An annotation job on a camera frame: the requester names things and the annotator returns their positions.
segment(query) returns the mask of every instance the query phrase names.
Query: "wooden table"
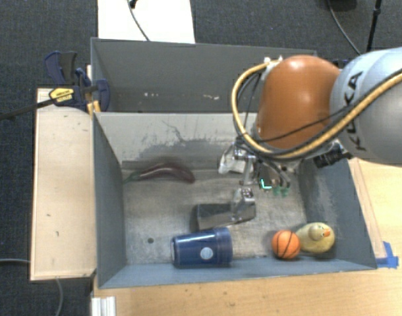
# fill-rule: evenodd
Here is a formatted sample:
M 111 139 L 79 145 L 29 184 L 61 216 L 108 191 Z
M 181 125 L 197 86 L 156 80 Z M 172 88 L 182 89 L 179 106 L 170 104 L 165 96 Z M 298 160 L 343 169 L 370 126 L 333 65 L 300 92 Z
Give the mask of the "wooden table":
M 116 297 L 117 315 L 402 316 L 402 169 L 360 162 L 383 240 L 397 269 L 236 282 L 98 290 Z

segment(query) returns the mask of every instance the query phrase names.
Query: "white paper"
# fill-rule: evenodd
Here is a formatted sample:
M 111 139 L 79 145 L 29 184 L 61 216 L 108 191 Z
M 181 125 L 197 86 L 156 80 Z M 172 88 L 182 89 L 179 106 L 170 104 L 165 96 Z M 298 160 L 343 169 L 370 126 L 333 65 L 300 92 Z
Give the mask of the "white paper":
M 133 11 L 151 41 L 195 42 L 189 0 L 138 0 Z M 145 40 L 127 0 L 98 0 L 98 37 Z

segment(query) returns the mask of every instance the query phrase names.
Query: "yellow cable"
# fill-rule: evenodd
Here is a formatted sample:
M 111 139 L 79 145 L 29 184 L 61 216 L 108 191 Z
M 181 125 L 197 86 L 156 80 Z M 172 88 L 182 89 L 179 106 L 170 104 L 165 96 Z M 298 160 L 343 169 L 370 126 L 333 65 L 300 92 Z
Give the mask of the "yellow cable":
M 241 134 L 244 135 L 245 139 L 247 142 L 255 147 L 257 150 L 260 150 L 261 152 L 266 152 L 266 153 L 271 153 L 272 151 L 262 147 L 261 145 L 257 144 L 252 137 L 249 135 L 249 133 L 246 131 L 245 127 L 242 124 L 241 118 L 239 117 L 239 111 L 238 111 L 238 106 L 237 106 L 237 100 L 238 100 L 238 92 L 239 88 L 241 87 L 241 84 L 245 79 L 254 74 L 255 72 L 258 72 L 264 68 L 266 68 L 270 63 L 278 63 L 278 60 L 270 61 L 270 62 L 265 62 L 261 63 L 260 65 L 254 66 L 252 68 L 249 68 L 245 72 L 243 72 L 239 78 L 236 80 L 235 85 L 233 86 L 232 93 L 231 93 L 231 105 L 232 105 L 232 113 L 233 113 L 233 118 L 236 121 L 236 125 L 241 131 Z
M 239 111 L 237 109 L 237 94 L 239 92 L 239 88 L 242 82 L 248 78 L 251 74 L 258 72 L 266 68 L 270 63 L 275 63 L 276 61 L 271 61 L 267 63 L 262 63 L 261 65 L 254 66 L 247 71 L 245 71 L 235 82 L 233 86 L 232 93 L 231 93 L 231 106 L 232 106 L 232 113 L 233 118 L 235 119 L 236 125 L 244 136 L 245 140 L 255 149 L 264 153 L 273 153 L 272 150 L 261 146 L 249 135 L 246 131 L 246 128 L 243 126 L 241 118 L 239 117 Z M 312 151 L 319 145 L 325 143 L 328 139 L 332 136 L 335 136 L 339 131 L 341 131 L 344 127 L 346 127 L 352 120 L 360 115 L 369 104 L 375 101 L 378 97 L 380 97 L 384 92 L 395 86 L 396 84 L 402 82 L 402 73 L 390 78 L 389 80 L 385 81 L 381 86 L 377 87 L 375 90 L 372 90 L 369 95 L 367 95 L 355 108 L 353 108 L 346 116 L 344 116 L 335 126 L 330 128 L 328 131 L 324 132 L 320 137 L 317 137 L 314 141 L 310 142 L 309 144 L 301 147 L 295 151 L 278 155 L 278 159 L 292 159 L 296 158 L 299 155 Z

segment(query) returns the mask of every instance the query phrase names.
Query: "blue clamp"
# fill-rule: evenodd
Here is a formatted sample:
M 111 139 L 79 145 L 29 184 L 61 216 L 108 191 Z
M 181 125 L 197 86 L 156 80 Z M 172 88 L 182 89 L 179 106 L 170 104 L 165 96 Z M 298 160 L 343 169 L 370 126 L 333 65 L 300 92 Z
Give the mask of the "blue clamp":
M 54 51 L 44 59 L 47 74 L 56 86 L 64 86 L 62 90 L 53 90 L 49 96 L 56 106 L 74 107 L 88 111 L 91 98 L 98 101 L 101 111 L 106 111 L 110 102 L 110 89 L 106 79 L 96 81 L 92 86 L 91 79 L 82 68 L 74 68 L 77 54 L 74 52 L 61 53 Z M 92 94 L 90 100 L 86 94 Z
M 391 250 L 391 246 L 388 242 L 383 241 L 383 244 L 386 249 L 387 257 L 376 259 L 378 268 L 397 269 L 399 266 L 399 257 L 393 255 L 393 251 Z

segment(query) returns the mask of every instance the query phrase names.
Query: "gray bin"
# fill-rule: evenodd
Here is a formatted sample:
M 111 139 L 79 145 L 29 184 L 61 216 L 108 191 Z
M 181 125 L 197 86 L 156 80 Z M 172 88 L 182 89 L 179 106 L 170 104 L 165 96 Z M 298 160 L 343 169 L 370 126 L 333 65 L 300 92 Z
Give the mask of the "gray bin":
M 239 174 L 217 173 L 233 141 L 229 92 L 264 56 L 309 53 L 228 45 L 92 40 L 92 76 L 107 78 L 109 112 L 94 117 L 94 172 L 100 288 L 181 284 L 375 269 L 376 260 L 349 166 L 305 162 L 285 198 L 254 189 L 257 217 L 231 226 L 234 260 L 226 268 L 178 269 L 170 240 L 189 230 L 199 203 L 230 201 Z M 178 159 L 194 184 L 171 178 L 122 185 L 133 170 Z M 335 246 L 320 257 L 282 261 L 272 234 L 311 221 L 333 227 Z

